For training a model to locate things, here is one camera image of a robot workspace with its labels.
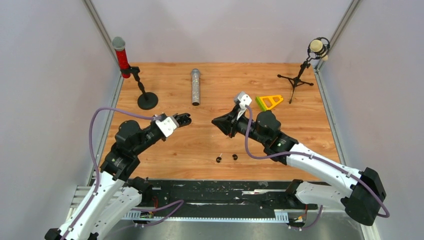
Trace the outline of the black earbud charging case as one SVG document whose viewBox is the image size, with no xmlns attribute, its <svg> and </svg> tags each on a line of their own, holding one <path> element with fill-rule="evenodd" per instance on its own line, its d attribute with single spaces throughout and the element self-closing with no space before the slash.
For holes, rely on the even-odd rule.
<svg viewBox="0 0 424 240">
<path fill-rule="evenodd" d="M 179 128 L 188 126 L 192 123 L 191 115 L 189 113 L 181 113 L 181 114 L 176 113 L 172 117 L 177 122 L 177 125 Z"/>
</svg>

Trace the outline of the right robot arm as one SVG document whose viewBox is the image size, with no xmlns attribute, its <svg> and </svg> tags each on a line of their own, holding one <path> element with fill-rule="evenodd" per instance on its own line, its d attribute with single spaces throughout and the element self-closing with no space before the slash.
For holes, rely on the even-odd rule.
<svg viewBox="0 0 424 240">
<path fill-rule="evenodd" d="M 365 226 L 373 225 L 377 217 L 390 217 L 384 205 L 387 194 L 374 169 L 348 167 L 314 152 L 283 133 L 281 123 L 270 110 L 259 113 L 256 120 L 244 114 L 238 116 L 233 110 L 211 122 L 230 138 L 236 134 L 244 135 L 244 147 L 251 158 L 259 159 L 249 150 L 249 140 L 254 140 L 264 147 L 265 155 L 261 159 L 298 168 L 324 181 L 325 184 L 316 184 L 294 179 L 285 195 L 290 208 L 316 204 L 343 210 L 351 219 Z"/>
</svg>

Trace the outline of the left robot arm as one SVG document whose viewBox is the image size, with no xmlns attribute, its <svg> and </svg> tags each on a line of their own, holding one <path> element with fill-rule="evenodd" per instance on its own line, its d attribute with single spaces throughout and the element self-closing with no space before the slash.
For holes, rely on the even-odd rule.
<svg viewBox="0 0 424 240">
<path fill-rule="evenodd" d="M 138 156 L 158 141 L 165 141 L 177 128 L 190 125 L 192 119 L 189 113 L 162 113 L 148 120 L 145 128 L 135 120 L 120 124 L 94 184 L 71 218 L 47 231 L 46 240 L 103 240 L 132 208 L 152 203 L 152 185 L 140 177 L 130 179 L 140 164 Z"/>
</svg>

